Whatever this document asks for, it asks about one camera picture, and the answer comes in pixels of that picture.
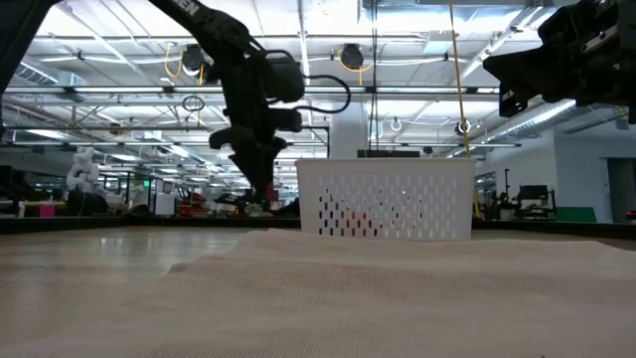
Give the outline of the green panel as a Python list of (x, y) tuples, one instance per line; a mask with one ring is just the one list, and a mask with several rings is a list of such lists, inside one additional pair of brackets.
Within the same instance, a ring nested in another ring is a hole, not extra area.
[(556, 210), (558, 222), (596, 223), (597, 218), (592, 207), (559, 207)]

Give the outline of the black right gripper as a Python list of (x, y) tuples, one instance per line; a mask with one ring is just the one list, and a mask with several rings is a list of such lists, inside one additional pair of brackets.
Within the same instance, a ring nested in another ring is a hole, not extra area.
[(600, 90), (594, 87), (592, 67), (615, 25), (616, 0), (578, 0), (558, 8), (540, 26), (543, 47), (486, 59), (484, 69), (500, 82), (499, 115), (513, 117), (528, 107), (516, 94), (597, 101)]

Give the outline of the black workstation with monitor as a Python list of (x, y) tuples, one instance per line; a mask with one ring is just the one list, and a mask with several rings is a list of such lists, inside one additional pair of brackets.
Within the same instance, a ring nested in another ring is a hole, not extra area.
[(557, 218), (556, 192), (548, 185), (520, 185), (511, 196), (510, 169), (506, 168), (505, 191), (496, 201), (501, 221), (554, 221)]

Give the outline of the pale pink cloth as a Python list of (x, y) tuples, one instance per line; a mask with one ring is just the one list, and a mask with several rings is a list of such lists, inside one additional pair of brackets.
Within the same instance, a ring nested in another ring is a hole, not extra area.
[(0, 358), (636, 358), (636, 252), (252, 232), (93, 307), (14, 298)]

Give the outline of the white perforated plastic basket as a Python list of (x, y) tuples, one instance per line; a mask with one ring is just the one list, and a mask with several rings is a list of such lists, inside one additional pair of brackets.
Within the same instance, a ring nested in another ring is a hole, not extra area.
[(376, 240), (471, 239), (475, 161), (469, 158), (306, 159), (296, 162), (301, 230), (318, 233), (322, 201), (373, 216)]

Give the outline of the black flat bar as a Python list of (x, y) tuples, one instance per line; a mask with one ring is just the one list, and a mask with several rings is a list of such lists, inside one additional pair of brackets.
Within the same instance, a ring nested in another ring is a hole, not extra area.
[(419, 158), (418, 151), (407, 150), (363, 150), (357, 151), (358, 158)]

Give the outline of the white building column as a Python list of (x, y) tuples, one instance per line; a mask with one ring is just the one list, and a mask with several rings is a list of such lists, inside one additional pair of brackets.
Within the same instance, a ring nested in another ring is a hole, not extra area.
[(332, 115), (330, 159), (355, 159), (366, 146), (367, 111), (363, 102), (352, 102), (344, 111)]

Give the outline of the white robot figure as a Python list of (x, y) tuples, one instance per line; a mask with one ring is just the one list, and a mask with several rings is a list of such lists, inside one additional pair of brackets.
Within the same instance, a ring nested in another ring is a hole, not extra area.
[(98, 165), (92, 162), (94, 153), (92, 147), (81, 146), (73, 155), (73, 165), (67, 174), (67, 187), (70, 191), (93, 192), (99, 175)]

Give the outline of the black workstation frame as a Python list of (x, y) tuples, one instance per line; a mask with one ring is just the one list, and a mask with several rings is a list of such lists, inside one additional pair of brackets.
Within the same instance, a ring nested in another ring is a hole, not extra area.
[(303, 159), (322, 159), (329, 156), (328, 126), (308, 126), (300, 132), (278, 132), (287, 146), (274, 159), (273, 184), (280, 192), (298, 189), (296, 162)]

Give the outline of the red toy strawberry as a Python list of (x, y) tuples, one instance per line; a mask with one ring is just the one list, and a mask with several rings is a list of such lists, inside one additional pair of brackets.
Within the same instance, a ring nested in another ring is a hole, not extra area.
[(348, 233), (354, 238), (371, 238), (374, 235), (373, 216), (368, 212), (352, 212), (347, 221)]

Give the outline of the wooden office desk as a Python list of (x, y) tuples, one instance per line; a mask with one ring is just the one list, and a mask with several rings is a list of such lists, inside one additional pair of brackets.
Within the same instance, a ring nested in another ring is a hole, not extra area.
[(21, 201), (18, 203), (18, 218), (29, 218), (29, 217), (38, 217), (40, 214), (40, 206), (45, 203), (54, 203), (56, 205), (56, 212), (60, 214), (67, 209), (67, 204), (65, 202), (55, 202), (55, 201)]

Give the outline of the purple toy grape bunch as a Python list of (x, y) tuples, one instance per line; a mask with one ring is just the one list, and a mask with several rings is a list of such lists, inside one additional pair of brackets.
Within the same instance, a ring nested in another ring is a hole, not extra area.
[(349, 209), (343, 200), (322, 201), (318, 211), (318, 233), (327, 236), (344, 237), (350, 227)]

